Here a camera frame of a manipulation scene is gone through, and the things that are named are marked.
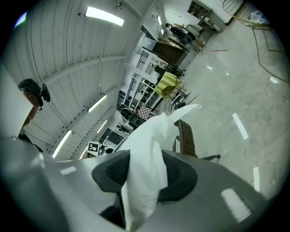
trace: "fluorescent light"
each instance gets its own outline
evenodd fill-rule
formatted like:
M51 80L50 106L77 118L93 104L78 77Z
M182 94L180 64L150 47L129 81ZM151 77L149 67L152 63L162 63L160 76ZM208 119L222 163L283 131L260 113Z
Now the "fluorescent light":
M97 131L97 134L99 134L99 132L103 129L104 125L108 122L108 120L106 120L103 125L100 127L100 129Z
M96 108L97 105L99 105L105 98L107 97L107 95L103 96L100 100L98 100L94 105L92 105L92 107L90 107L87 111L91 112L93 109Z
M85 15L87 17L93 17L93 18L109 21L109 22L115 23L115 24L117 24L119 26L122 26L123 23L124 23L123 19L120 19L119 17L117 17L117 16L115 16L113 14L110 14L108 12L105 12L103 10L99 10L97 8L93 8L93 7L90 7L90 6L87 8L87 11L86 11Z
M159 25L161 25L162 23L161 23L161 19L159 15L157 16L157 20L158 20Z
M23 15L20 16L20 18L17 20L17 22L16 22L14 28L15 28L16 26L18 26L20 23L23 23L23 22L25 21L25 19L26 19L26 13L27 13L27 12L25 12Z
M69 137L69 135L72 133L71 130L68 130L67 133L65 134L65 136L63 137L63 139L60 141L60 143L58 144L57 148L55 149L54 153L53 153L53 158L56 157L56 155L58 154L59 150L61 149L61 147L63 146L65 140L67 140L67 138Z
M88 147L89 147L89 144L86 146L85 150L83 150L82 155L79 159L81 159L83 157L83 155L86 153Z

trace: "person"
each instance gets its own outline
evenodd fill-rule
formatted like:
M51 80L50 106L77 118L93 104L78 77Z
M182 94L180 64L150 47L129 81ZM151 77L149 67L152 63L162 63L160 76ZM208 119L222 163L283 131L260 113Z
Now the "person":
M18 135L18 138L21 140L27 141L32 144L30 139L27 137L24 131L24 127L28 125L35 117L36 113L39 113L42 110L42 106L44 105L41 97L47 102L50 101L50 95L46 88L46 85L43 85L41 89L39 85L33 79L25 79L19 83L18 88L22 91L23 95L31 102L33 105L30 113L24 121L24 124L21 128L21 131ZM33 144L40 152L43 152L41 148L37 145Z
M165 24L165 26L169 29L169 32L174 36L174 37L177 37L179 38L179 31L182 30L183 33L186 33L187 35L190 36L190 38L192 39L193 43L192 43L192 46L199 50L199 51L202 51L203 48L201 46L199 46L197 44L200 43L202 44L203 46L206 45L206 42L205 41L202 41L201 39L199 39L198 37L196 37L194 34L192 34L190 31L188 31L187 29L185 29L185 27L183 25L179 25L179 24Z

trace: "concrete floor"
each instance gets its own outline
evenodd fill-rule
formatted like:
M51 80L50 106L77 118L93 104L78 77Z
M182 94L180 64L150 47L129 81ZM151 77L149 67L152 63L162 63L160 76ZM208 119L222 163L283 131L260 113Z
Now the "concrete floor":
M256 36L261 63L288 79L284 55L267 50L261 30ZM266 31L266 37L269 49L282 49L272 32ZM228 51L212 52L221 49ZM289 167L289 84L259 66L252 29L234 21L211 37L181 80L191 92L187 101L199 94L192 103L202 105L182 118L192 127L197 155L220 154L221 159L213 162L252 185L253 168L258 167L260 192L266 198L275 196ZM167 112L169 101L165 110L164 103L159 113ZM248 134L246 139L233 119L235 113Z

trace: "ceiling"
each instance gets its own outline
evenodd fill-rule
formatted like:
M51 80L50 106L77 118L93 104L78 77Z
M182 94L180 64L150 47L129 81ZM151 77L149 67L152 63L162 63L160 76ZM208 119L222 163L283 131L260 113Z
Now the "ceiling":
M3 63L18 84L26 78L46 83L51 102L25 127L31 141L52 153L68 129L72 134L57 160L79 157L105 120L114 118L122 79L120 64L139 15L117 0L48 0L40 2L18 25L7 44ZM84 16L88 6L124 20L118 26ZM150 4L136 5L144 14ZM106 93L91 113L87 109Z

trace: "white fabric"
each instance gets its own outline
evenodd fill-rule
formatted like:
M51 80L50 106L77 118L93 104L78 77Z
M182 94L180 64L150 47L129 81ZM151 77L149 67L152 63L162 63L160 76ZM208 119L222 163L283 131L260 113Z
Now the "white fabric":
M0 136L18 137L33 105L18 89L3 64L0 64Z
M179 135L174 123L186 113L199 109L192 104L171 116L162 113L138 127L120 150L130 150L127 181L122 188L126 230L136 230L156 209L159 191L167 187L167 172L161 150L172 150Z

